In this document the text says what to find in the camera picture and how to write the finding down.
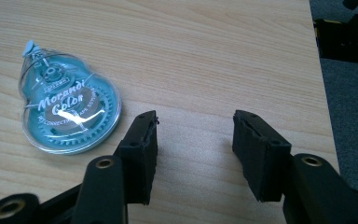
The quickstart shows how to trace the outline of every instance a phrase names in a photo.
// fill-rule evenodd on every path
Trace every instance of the clear plastic casing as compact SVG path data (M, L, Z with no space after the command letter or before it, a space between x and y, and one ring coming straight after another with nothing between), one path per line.
M121 111L117 87L77 57L40 49L29 41L19 89L25 100L22 128L36 147L75 154L101 143Z

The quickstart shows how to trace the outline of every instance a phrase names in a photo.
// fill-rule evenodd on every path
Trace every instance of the metal screw hole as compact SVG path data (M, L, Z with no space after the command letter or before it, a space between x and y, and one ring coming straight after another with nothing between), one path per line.
M102 159L102 160L98 161L95 166L99 169L105 169L113 164L114 164L114 162L111 159Z
M321 161L319 161L318 159L313 158L313 157L303 157L301 160L309 166L321 166L322 165Z
M25 207L23 199L13 199L0 206L0 219L13 217Z

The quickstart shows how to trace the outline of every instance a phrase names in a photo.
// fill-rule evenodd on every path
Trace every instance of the blue correction tape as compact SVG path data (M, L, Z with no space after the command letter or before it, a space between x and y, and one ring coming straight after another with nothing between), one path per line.
M121 111L113 83L77 57L41 49L32 40L22 57L22 129L33 145L53 154L76 154L113 131Z

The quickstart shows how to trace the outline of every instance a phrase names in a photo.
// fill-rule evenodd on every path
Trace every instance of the wooden table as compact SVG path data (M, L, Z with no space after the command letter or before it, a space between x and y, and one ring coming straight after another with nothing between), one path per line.
M115 82L122 117L102 144L50 155L22 133L18 91L28 39L84 59ZM236 109L258 114L292 153L337 156L306 0L0 1L0 199L41 202L82 181L112 154L136 115L157 110L151 204L130 223L284 223L281 203L258 203L231 151Z

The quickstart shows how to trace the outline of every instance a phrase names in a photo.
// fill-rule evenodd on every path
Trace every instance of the floor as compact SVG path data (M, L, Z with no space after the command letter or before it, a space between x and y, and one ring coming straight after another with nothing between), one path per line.
M310 0L312 18L349 21L358 12L342 0ZM358 63L321 59L327 103L342 178L358 190Z

